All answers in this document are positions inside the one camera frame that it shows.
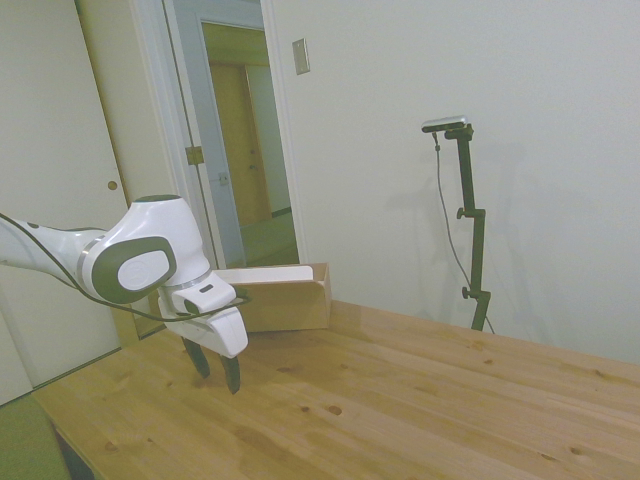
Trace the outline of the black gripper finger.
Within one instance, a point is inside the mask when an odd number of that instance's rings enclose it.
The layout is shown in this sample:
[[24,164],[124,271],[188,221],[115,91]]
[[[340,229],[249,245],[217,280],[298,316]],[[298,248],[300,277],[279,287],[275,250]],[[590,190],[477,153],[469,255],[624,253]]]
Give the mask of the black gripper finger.
[[198,374],[202,378],[208,378],[210,375],[210,366],[202,347],[185,337],[182,338],[182,342]]
[[219,356],[225,374],[225,381],[228,390],[235,395],[241,387],[241,371],[237,357],[229,358],[224,355]]

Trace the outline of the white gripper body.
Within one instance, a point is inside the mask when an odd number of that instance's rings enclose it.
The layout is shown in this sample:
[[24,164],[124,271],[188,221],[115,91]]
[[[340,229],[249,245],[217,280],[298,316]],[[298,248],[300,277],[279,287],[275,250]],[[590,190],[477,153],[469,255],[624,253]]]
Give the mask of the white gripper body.
[[159,308],[169,330],[229,358],[248,345],[240,311],[230,306],[233,293],[226,296],[196,290],[161,294]]

